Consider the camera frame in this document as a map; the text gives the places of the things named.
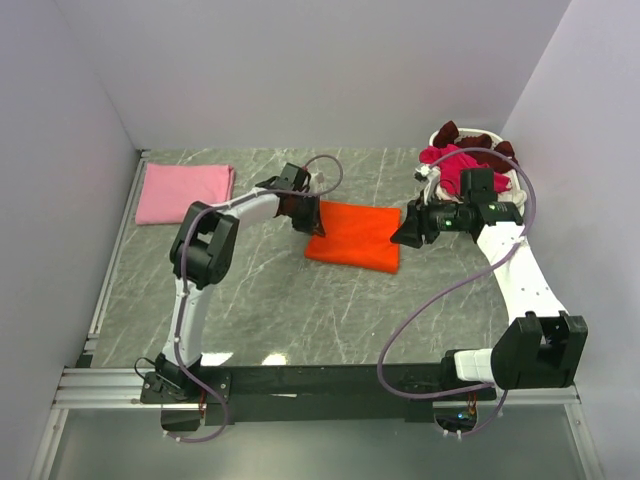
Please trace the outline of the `orange t shirt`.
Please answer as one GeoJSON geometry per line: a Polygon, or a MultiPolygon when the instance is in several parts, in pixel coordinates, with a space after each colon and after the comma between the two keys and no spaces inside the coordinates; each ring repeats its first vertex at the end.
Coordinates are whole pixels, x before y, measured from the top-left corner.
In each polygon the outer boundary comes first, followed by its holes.
{"type": "Polygon", "coordinates": [[[304,255],[323,263],[396,274],[400,248],[391,236],[401,224],[401,210],[391,207],[320,203],[325,236],[312,236],[304,255]]]}

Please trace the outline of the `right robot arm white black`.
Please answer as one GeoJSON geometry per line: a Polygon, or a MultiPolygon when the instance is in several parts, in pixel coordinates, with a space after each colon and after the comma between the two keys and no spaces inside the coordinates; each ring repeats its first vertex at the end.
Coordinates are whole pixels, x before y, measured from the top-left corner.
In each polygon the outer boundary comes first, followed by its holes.
{"type": "Polygon", "coordinates": [[[425,187],[408,203],[392,242],[420,248],[444,232],[469,234],[489,262],[483,272],[495,277],[509,319],[493,347],[448,352],[433,395],[460,399],[483,388],[571,386],[588,327],[583,317],[567,312],[548,286],[527,240],[533,219],[522,216],[514,203],[499,200],[488,168],[461,172],[457,200],[438,198],[438,168],[424,165],[416,176],[425,187]]]}

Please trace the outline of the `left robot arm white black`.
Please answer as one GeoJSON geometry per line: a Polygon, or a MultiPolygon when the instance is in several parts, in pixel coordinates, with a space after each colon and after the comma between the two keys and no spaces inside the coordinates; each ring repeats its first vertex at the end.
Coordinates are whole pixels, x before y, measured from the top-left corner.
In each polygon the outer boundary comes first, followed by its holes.
{"type": "Polygon", "coordinates": [[[153,361],[155,374],[176,401],[193,399],[200,372],[204,323],[214,287],[230,270],[244,229],[285,216],[292,228],[323,237],[320,193],[311,190],[307,164],[285,164],[280,174],[219,204],[192,203],[170,250],[176,297],[169,336],[153,361]]]}

